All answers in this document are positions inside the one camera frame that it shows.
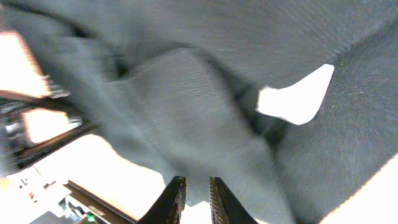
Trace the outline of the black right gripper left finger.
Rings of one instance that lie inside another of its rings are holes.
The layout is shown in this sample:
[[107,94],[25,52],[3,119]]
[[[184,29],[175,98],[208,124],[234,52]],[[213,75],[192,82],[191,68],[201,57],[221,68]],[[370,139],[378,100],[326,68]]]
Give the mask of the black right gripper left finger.
[[186,178],[175,176],[137,224],[180,224],[186,201]]

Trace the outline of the black polo shirt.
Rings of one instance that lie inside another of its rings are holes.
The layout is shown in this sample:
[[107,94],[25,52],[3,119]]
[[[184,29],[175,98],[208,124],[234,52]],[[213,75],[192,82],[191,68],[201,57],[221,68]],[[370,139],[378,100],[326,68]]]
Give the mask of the black polo shirt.
[[396,1],[3,1],[126,159],[316,223],[397,153]]

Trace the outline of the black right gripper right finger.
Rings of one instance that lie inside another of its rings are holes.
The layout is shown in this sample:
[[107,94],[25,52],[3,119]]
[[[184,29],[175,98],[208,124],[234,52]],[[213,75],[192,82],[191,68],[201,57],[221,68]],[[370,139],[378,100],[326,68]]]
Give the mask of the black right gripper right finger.
[[220,177],[210,177],[212,224],[258,224]]

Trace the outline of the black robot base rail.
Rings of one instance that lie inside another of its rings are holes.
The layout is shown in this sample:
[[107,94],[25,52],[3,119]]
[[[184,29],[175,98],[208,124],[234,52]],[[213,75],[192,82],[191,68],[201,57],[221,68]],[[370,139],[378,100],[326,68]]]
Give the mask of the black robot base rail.
[[[72,116],[76,127],[42,143],[30,143],[22,113],[35,108],[65,112]],[[78,109],[59,98],[34,98],[2,91],[1,163],[5,165],[2,173],[15,174],[27,169],[97,127],[97,124],[81,118]],[[137,223],[137,220],[70,180],[61,189],[66,192],[57,200],[57,206],[65,218],[78,223]]]

